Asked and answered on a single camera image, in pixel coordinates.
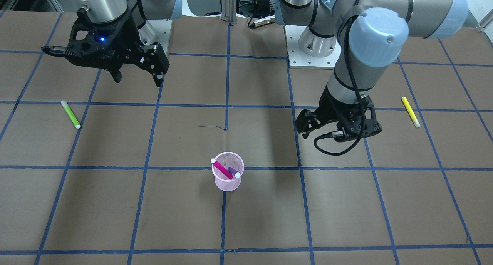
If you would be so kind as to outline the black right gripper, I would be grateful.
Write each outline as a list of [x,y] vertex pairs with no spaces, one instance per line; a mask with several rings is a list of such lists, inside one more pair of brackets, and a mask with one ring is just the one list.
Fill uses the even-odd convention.
[[141,42],[130,10],[104,24],[93,23],[88,10],[77,10],[67,46],[42,46],[41,51],[73,65],[106,70],[116,83],[122,79],[122,65],[132,64],[150,73],[156,87],[162,87],[169,60],[158,42],[150,46]]

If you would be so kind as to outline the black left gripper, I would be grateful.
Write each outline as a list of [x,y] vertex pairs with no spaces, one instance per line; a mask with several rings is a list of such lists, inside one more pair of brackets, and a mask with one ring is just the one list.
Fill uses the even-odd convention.
[[[365,129],[362,137],[371,137],[382,132],[382,127],[377,121],[373,102],[369,96],[361,98],[363,110],[370,111],[370,116],[365,116]],[[358,104],[350,105],[337,100],[327,88],[324,88],[319,100],[319,106],[315,111],[303,109],[295,121],[297,132],[306,140],[310,132],[322,128],[329,123],[337,123],[337,131],[342,134],[334,137],[336,142],[355,140],[360,134],[362,112]]]

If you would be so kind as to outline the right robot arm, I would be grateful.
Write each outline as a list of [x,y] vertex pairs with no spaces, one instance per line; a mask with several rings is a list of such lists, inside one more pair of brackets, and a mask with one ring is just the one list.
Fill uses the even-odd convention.
[[106,70],[116,83],[122,79],[122,65],[132,64],[162,86],[169,60],[150,21],[180,18],[183,0],[75,1],[80,7],[67,45],[43,46],[45,54]]

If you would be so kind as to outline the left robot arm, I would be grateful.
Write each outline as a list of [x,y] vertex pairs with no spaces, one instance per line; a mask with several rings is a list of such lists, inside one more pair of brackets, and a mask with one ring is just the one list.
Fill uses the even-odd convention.
[[303,109],[295,125],[304,139],[329,123],[337,142],[382,131],[369,93],[398,58],[408,37],[450,37],[464,24],[466,0],[275,0],[276,22],[306,26],[315,37],[341,47],[334,72],[311,112]]

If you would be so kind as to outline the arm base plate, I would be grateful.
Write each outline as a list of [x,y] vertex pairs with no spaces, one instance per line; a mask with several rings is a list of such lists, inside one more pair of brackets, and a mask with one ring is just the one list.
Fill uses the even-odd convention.
[[285,26],[291,68],[334,69],[341,47],[335,37],[319,37],[305,26]]
[[166,55],[169,54],[172,20],[148,20],[138,29],[141,42],[150,46],[159,43]]

